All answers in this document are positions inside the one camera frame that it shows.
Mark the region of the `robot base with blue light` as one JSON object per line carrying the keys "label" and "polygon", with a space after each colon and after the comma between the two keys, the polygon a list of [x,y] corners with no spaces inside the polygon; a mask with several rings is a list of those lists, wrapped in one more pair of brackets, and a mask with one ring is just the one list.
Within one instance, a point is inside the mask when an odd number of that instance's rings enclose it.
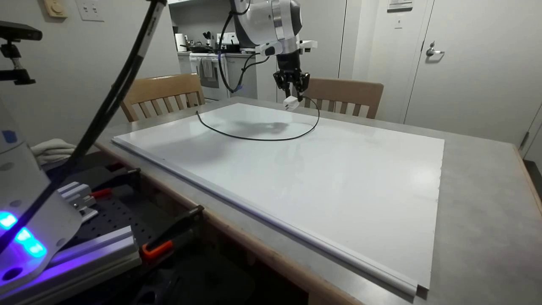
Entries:
{"label": "robot base with blue light", "polygon": [[[0,104],[0,234],[23,220],[49,178]],[[54,192],[0,253],[0,297],[38,276],[81,227],[79,212]]]}

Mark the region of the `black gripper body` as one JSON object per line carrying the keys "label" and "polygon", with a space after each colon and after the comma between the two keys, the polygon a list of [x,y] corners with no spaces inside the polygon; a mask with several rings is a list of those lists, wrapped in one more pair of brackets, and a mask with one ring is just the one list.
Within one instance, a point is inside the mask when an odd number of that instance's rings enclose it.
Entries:
{"label": "black gripper body", "polygon": [[301,71],[299,53],[277,54],[276,56],[277,71],[274,73],[274,81],[277,85],[306,85],[309,80],[308,73]]}

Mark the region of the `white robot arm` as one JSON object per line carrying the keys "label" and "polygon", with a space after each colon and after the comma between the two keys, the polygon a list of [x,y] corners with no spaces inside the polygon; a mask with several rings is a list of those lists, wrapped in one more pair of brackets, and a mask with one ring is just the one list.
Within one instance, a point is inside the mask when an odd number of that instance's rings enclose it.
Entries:
{"label": "white robot arm", "polygon": [[276,56],[276,87],[284,92],[282,105],[296,109],[308,88],[301,71],[301,9],[296,0],[230,0],[237,37]]}

